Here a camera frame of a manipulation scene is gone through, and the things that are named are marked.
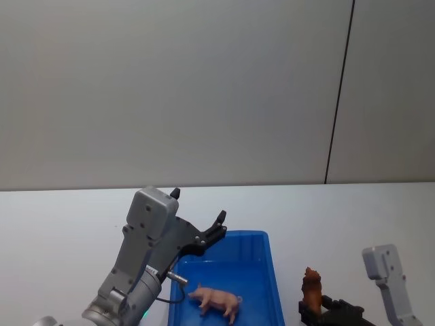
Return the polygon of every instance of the brown animal figurine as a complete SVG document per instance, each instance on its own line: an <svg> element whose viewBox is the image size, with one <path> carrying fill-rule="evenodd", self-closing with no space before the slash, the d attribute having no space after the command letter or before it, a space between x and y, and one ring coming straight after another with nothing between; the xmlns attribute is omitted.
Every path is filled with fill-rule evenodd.
<svg viewBox="0 0 435 326"><path fill-rule="evenodd" d="M189 293L189 297L201 301L201 316L208 311L210 307L224 311L224 317L230 316L230 325L234 323L236 314L239 312L239 304L242 302L242 297L236 297L234 294L220 290L210 289L209 287L201 287Z"/></svg>
<svg viewBox="0 0 435 326"><path fill-rule="evenodd" d="M302 282L302 292L304 299L302 300L311 311L317 316L321 315L321 277L315 270L307 267L305 277Z"/></svg>

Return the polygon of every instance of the white table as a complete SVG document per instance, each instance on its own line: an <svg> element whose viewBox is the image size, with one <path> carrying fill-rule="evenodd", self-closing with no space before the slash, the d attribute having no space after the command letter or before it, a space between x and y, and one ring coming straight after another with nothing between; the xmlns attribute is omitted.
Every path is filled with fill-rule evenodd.
<svg viewBox="0 0 435 326"><path fill-rule="evenodd" d="M135 191L0 193L0 325L79 317L115 262ZM307 266L321 273L324 294L389 325L361 257L364 247L389 242L398 246L414 313L431 325L435 183L196 187L182 189L179 201L178 215L200 230L225 209L229 230L268 232L286 325L300 320ZM169 296L168 281L160 296ZM165 326L168 309L155 302L142 325Z"/></svg>

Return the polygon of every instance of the cable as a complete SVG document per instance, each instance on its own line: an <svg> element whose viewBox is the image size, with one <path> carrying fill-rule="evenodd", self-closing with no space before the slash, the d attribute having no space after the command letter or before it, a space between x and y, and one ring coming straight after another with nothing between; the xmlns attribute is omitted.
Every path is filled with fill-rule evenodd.
<svg viewBox="0 0 435 326"><path fill-rule="evenodd" d="M167 304L180 304L180 303L182 303L183 300L186 298L186 292L184 292L183 285L178 283L178 286L179 286L179 290L181 291L181 299L171 301L171 300L162 299L161 297L157 297L156 300L161 301L161 302L166 302Z"/></svg>

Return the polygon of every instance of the pink pig figurine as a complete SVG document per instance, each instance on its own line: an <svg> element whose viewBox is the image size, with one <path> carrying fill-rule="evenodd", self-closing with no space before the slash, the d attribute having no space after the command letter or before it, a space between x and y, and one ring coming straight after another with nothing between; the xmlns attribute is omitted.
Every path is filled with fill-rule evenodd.
<svg viewBox="0 0 435 326"><path fill-rule="evenodd" d="M230 316L230 324L234 323L236 314L239 312L239 304L242 302L242 297L236 297L234 294L220 290L210 289L209 287L201 287L189 293L189 297L201 301L201 316L208 311L210 307L225 311L224 317Z"/></svg>

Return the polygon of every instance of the blue plastic bin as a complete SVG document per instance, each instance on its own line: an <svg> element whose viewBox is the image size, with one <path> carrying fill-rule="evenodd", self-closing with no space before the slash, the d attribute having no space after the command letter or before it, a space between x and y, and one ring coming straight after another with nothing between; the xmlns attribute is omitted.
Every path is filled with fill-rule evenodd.
<svg viewBox="0 0 435 326"><path fill-rule="evenodd" d="M187 296L198 283L243 298L234 326L285 325L266 232L229 231L202 257L182 258L174 271L189 283L186 299L169 308L168 326L228 325L222 311L210 308L205 316L200 316L199 302ZM172 282L171 300L180 297L178 284Z"/></svg>

